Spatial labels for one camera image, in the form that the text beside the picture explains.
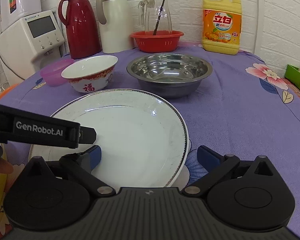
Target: green box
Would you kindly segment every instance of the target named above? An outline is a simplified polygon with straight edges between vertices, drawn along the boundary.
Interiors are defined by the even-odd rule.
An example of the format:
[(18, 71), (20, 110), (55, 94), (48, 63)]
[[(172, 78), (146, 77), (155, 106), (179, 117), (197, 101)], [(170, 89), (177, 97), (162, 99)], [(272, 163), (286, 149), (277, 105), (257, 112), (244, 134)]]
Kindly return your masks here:
[(293, 83), (300, 90), (300, 72), (299, 68), (287, 65), (286, 73), (284, 77), (289, 79), (291, 83)]

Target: glass pitcher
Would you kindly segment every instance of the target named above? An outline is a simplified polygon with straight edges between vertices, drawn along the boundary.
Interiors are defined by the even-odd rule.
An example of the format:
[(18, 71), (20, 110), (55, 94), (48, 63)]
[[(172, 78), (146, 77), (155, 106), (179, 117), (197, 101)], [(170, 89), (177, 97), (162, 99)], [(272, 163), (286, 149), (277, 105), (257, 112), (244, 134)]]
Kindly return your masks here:
[[(163, 0), (143, 0), (139, 3), (139, 25), (145, 27), (146, 35), (153, 35)], [(157, 35), (171, 34), (172, 24), (169, 12), (168, 0), (164, 1), (160, 21), (157, 29)]]

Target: purple translucent bowl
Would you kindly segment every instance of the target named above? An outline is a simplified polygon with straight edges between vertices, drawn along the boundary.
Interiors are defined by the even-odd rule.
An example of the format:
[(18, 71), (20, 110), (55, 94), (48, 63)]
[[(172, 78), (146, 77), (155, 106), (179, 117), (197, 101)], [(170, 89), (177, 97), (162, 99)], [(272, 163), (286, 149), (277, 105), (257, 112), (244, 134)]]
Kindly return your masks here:
[(71, 58), (50, 63), (40, 71), (40, 76), (49, 86), (59, 86), (67, 82), (67, 80), (61, 76), (61, 73), (66, 67), (69, 67), (73, 63), (74, 60)]

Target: purple tablecloth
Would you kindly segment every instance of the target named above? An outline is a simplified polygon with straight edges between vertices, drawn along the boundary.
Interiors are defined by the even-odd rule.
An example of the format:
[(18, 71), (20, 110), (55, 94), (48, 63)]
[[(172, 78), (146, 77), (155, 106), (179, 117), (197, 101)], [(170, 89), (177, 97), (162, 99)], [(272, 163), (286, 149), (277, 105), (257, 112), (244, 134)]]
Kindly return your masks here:
[[(204, 58), (214, 69), (196, 92), (169, 100), (186, 121), (193, 149), (206, 145), (222, 155), (232, 153), (243, 160), (267, 155), (293, 192), (296, 208), (289, 228), (300, 235), (300, 99), (296, 95), (292, 98), (293, 92), (283, 90), (279, 83), (274, 87), (266, 82), (272, 76), (253, 65), (264, 64), (253, 54), (239, 52), (230, 56), (207, 52), (200, 47), (180, 47), (175, 52)], [(138, 49), (115, 53), (119, 61), (107, 89), (138, 89), (138, 81), (128, 75), (126, 66), (144, 54)], [(247, 73), (249, 67), (256, 69), (256, 76)], [(34, 74), (3, 97), (0, 104), (51, 115), (83, 95), (68, 83), (40, 87), (44, 82), (40, 78), (39, 73)], [(12, 164), (27, 162), (29, 145), (9, 143), (6, 149)], [(190, 182), (206, 173), (197, 162), (196, 151), (189, 154), (186, 166)]]

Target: orange product label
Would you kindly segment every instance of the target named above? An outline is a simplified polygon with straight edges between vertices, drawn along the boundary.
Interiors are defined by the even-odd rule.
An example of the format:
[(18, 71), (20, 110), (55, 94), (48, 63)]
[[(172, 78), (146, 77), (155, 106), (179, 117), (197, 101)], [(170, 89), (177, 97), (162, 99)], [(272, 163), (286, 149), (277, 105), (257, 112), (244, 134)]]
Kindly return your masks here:
[(239, 45), (241, 15), (203, 10), (202, 39)]

